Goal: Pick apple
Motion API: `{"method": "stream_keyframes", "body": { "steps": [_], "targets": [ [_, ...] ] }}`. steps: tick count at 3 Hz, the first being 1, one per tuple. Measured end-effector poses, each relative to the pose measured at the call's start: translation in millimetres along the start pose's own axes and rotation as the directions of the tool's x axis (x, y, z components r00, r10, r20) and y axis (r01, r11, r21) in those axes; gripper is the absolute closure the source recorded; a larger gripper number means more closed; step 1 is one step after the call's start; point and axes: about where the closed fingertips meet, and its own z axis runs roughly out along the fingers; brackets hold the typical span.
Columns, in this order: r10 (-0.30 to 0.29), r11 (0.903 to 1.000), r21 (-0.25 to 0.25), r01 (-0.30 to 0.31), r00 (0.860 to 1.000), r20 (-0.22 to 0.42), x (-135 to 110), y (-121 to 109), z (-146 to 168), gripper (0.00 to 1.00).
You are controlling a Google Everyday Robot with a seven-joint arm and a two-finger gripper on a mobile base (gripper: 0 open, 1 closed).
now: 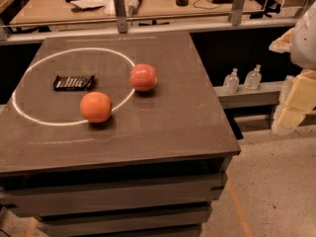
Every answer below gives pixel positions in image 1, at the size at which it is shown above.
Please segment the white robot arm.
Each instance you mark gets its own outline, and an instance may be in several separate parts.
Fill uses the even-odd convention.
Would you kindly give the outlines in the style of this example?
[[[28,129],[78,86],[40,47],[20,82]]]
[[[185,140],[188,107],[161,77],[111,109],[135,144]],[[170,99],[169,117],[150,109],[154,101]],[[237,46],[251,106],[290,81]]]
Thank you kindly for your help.
[[[316,69],[316,1],[296,23],[290,45],[291,62]]]

